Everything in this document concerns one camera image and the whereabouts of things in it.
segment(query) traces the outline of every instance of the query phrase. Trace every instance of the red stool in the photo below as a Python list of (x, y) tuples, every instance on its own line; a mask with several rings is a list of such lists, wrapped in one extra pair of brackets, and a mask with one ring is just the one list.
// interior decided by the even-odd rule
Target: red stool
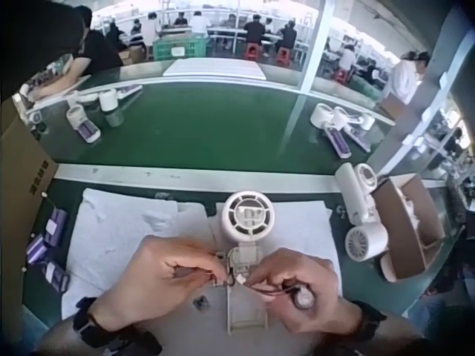
[(244, 59), (257, 60), (259, 57), (259, 45), (257, 43), (248, 43)]
[(278, 65), (283, 65), (284, 67), (289, 67), (290, 65), (290, 50), (287, 48), (279, 48), (277, 52), (277, 63)]
[(342, 69), (337, 69), (335, 72), (334, 80), (340, 84), (346, 84), (348, 78), (348, 72)]

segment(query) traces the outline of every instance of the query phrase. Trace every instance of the white pillar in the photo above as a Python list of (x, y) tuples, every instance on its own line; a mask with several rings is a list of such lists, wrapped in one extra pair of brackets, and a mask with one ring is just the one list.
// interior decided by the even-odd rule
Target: white pillar
[(302, 76), (298, 89), (302, 94), (307, 94), (312, 89), (313, 81), (317, 75), (321, 56), (330, 32), (330, 23), (335, 12), (335, 0), (321, 0), (318, 7), (318, 18), (310, 38), (309, 51), (305, 59)]

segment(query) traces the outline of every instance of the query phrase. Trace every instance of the black shirt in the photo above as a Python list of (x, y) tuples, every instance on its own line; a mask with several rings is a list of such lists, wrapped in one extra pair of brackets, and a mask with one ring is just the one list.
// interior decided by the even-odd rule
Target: black shirt
[(91, 63), (84, 74), (95, 74), (103, 70), (122, 67), (122, 60), (113, 45), (102, 33), (90, 30), (83, 46), (73, 54), (74, 58), (89, 58)]
[(183, 26), (183, 25), (185, 25), (185, 24), (188, 24), (188, 20), (185, 19), (185, 18), (182, 18), (182, 19), (177, 18), (177, 19), (175, 20), (175, 26)]
[(244, 30), (247, 31), (246, 42), (262, 43), (262, 35), (266, 33), (266, 27), (258, 21), (248, 22), (244, 25)]
[(297, 39), (297, 31), (290, 27), (285, 27), (282, 31), (281, 47), (291, 50), (295, 46), (295, 40)]

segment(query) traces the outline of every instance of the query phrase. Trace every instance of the plastic crate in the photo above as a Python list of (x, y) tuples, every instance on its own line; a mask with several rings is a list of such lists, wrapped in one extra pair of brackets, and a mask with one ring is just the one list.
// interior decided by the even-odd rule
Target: plastic crate
[(203, 36), (180, 34), (165, 36), (154, 42), (154, 61), (205, 57), (207, 39)]

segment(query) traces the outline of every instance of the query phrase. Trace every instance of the cardboard box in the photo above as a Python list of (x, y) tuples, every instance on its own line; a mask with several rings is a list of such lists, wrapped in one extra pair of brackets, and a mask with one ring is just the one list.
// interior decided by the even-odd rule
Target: cardboard box
[(20, 120), (12, 99), (1, 104), (1, 326), (7, 342), (22, 333), (25, 250), (57, 164)]
[[(396, 187), (413, 202), (419, 219), (414, 229)], [(445, 237), (436, 205), (418, 174), (391, 177), (373, 194), (381, 222), (389, 235), (389, 254), (396, 280), (424, 272), (434, 261)]]
[(390, 93), (387, 98), (381, 101), (379, 107), (387, 114), (388, 119), (396, 121), (406, 108), (406, 104)]

